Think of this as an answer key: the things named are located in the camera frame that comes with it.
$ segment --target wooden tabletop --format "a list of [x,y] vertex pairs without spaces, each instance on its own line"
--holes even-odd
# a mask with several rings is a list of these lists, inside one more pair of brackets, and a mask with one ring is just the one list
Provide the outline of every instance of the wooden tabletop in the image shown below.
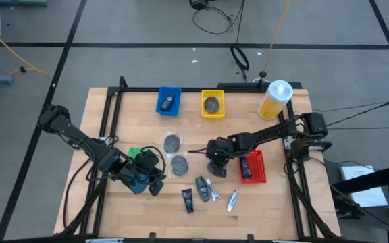
[[[99,133],[106,92],[106,88],[90,89],[80,129],[91,137]],[[264,94],[225,93],[226,116],[222,119],[203,119],[201,94],[193,92],[182,93],[178,116],[160,116],[155,112],[157,95],[156,92],[123,93],[116,132],[120,141],[115,144],[121,151],[127,153],[132,146],[156,146],[163,151],[167,132],[176,133],[183,139],[180,151],[201,149],[206,147],[208,140],[218,136],[255,132],[278,123],[278,119],[264,121],[257,115],[257,107]],[[307,90],[294,90],[292,104],[296,115],[311,112]],[[113,105],[107,132],[110,131]],[[282,140],[262,144],[257,149],[263,153],[266,184],[241,184],[236,159],[229,162],[226,178],[215,177],[207,171],[207,158],[200,154],[187,154],[188,175],[166,178],[158,196],[151,196],[148,190],[134,195],[121,182],[109,180],[99,235],[148,238],[150,232],[156,232],[158,238],[245,239],[247,234],[254,234],[258,240],[297,239],[289,182],[283,172]],[[322,159],[320,152],[311,152],[311,156]],[[74,151],[68,179],[86,159],[82,151]],[[308,161],[305,169],[313,207],[330,229],[340,235],[325,167],[319,162]],[[68,200],[69,222],[84,204],[88,188],[85,180],[87,171],[87,168],[81,171],[72,184]],[[202,202],[195,185],[197,176],[210,178],[222,199]],[[191,214],[186,212],[181,195],[181,190],[187,188],[193,191],[194,213]],[[226,207],[234,189],[238,190],[238,200],[229,213]],[[63,200],[55,232],[63,230]],[[300,206],[305,235],[308,236],[307,216]]]

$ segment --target gray floor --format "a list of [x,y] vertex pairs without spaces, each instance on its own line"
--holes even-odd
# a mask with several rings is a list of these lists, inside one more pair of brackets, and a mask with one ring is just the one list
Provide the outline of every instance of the gray floor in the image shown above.
[[[64,43],[80,0],[49,0],[48,7],[2,7],[2,39],[12,42]],[[389,0],[376,0],[389,28]],[[239,0],[217,0],[215,6],[236,14]],[[250,0],[244,9],[241,43],[269,43],[283,0]],[[233,43],[234,32],[204,33],[192,24],[193,10],[181,0],[88,0],[74,42],[77,43]],[[199,22],[212,30],[226,23],[214,13]],[[388,44],[369,1],[292,0],[277,39],[292,44]],[[16,75],[0,85],[0,220],[22,164],[36,119],[61,56],[62,48],[14,48],[48,71]],[[267,49],[245,49],[249,80],[265,63]],[[0,74],[23,65],[0,47]],[[80,124],[90,87],[115,86],[124,75],[129,86],[215,87],[243,82],[227,48],[71,48],[53,103],[66,106]],[[274,49],[268,79],[301,82],[315,109],[389,101],[389,50]],[[362,111],[327,113],[327,122]],[[331,129],[333,147],[327,159],[353,159],[377,168],[389,167],[389,106]],[[42,134],[5,236],[6,239],[49,236],[57,217],[72,150],[55,136]],[[342,234],[356,240],[385,242],[386,232],[358,222],[341,221]]]

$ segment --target blue object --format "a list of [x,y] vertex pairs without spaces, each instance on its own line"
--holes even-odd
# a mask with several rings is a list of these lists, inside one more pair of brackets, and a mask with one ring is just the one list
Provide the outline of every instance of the blue object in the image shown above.
[[[174,94],[175,100],[172,103],[172,106],[168,111],[162,111],[160,110],[160,106],[164,100]],[[179,87],[160,87],[159,90],[159,98],[157,100],[157,106],[155,108],[155,111],[160,115],[173,115],[176,116],[178,112],[180,111],[180,103],[181,103],[181,88]]]

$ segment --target small bottle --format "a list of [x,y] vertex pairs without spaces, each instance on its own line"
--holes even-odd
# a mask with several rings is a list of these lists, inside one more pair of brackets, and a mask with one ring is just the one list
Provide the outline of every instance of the small bottle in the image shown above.
[[262,119],[275,119],[283,110],[283,107],[292,98],[294,90],[291,85],[283,80],[276,80],[269,84],[257,113]]

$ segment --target toothpaste tube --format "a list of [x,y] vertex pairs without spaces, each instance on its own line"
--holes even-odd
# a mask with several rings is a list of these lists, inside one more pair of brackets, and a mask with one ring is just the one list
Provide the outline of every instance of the toothpaste tube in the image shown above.
[[211,183],[211,180],[208,178],[205,180],[208,184],[209,191],[211,192],[211,198],[213,199],[213,202],[220,199],[220,195],[217,193],[215,188],[213,187],[213,184]]
[[237,198],[238,198],[238,192],[236,190],[234,190],[232,195],[230,195],[230,198],[228,201],[228,212],[232,211],[232,209],[234,208]]

